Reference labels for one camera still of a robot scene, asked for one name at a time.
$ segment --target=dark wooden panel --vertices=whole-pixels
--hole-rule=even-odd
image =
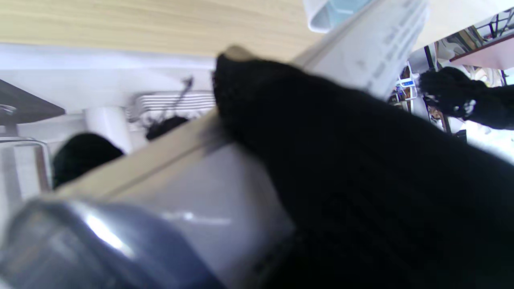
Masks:
[[[28,123],[65,114],[62,107],[32,95],[16,86],[0,80],[0,104],[16,108],[12,116],[1,112],[0,124]]]

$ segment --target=white plastic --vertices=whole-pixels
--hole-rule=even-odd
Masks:
[[[303,0],[311,31],[327,33],[372,0]]]
[[[373,0],[293,63],[385,101],[423,30],[428,11],[427,0]]]

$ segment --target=wooden table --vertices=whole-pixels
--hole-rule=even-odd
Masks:
[[[512,5],[432,0],[431,19],[416,48]],[[8,43],[202,56],[238,43],[288,60],[322,37],[306,22],[302,0],[0,0],[0,42]]]

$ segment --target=hand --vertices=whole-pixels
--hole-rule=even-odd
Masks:
[[[466,111],[465,106],[473,100],[476,102],[487,89],[482,81],[470,80],[462,71],[453,67],[422,74],[420,86],[423,92],[433,96],[425,98],[428,105],[454,117],[467,116],[469,111]]]

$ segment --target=black sleeve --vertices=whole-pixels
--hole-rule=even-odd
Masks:
[[[304,235],[297,278],[512,288],[514,169],[363,92],[219,57],[219,113]]]
[[[444,114],[493,129],[514,129],[514,86],[489,88],[453,67],[429,71],[420,80],[421,89],[434,96],[429,105]]]

